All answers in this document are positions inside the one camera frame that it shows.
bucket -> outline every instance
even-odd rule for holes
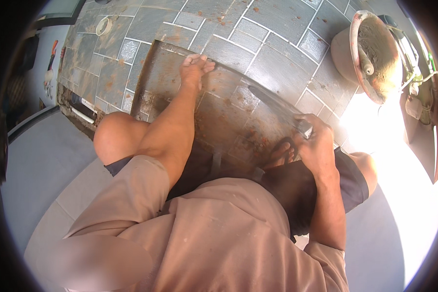
[[[361,66],[359,45],[364,69]],[[367,10],[357,11],[350,27],[339,32],[331,42],[331,57],[339,73],[360,85],[370,99],[383,104],[400,96],[403,68],[397,44],[378,16]],[[366,62],[373,65],[368,75]]]

bare foot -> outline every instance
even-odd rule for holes
[[[294,160],[294,149],[291,148],[289,142],[284,142],[278,150],[271,153],[269,162],[262,169],[265,171],[269,168],[283,165],[285,163],[286,152],[289,154],[288,163],[291,163]]]

white pipe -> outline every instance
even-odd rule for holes
[[[82,112],[80,112],[79,110],[77,110],[76,108],[70,106],[71,111],[75,114],[77,114],[78,116],[80,116],[83,120],[87,121],[89,124],[94,124],[94,120],[89,118],[88,116],[86,116],[85,114],[83,114]]]

hand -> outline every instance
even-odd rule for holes
[[[313,125],[313,133],[308,140],[300,133],[293,136],[298,154],[313,176],[319,178],[321,175],[337,171],[333,151],[333,128],[314,114],[296,114],[294,118],[306,120]]]
[[[179,68],[182,85],[197,85],[201,90],[201,77],[212,71],[215,65],[206,55],[188,55]]]

tiled floor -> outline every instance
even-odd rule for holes
[[[334,67],[332,38],[361,3],[349,0],[112,0],[85,3],[65,45],[64,86],[107,113],[130,112],[154,39],[204,53],[347,134],[339,119],[358,86]],[[98,37],[95,26],[111,16]]]

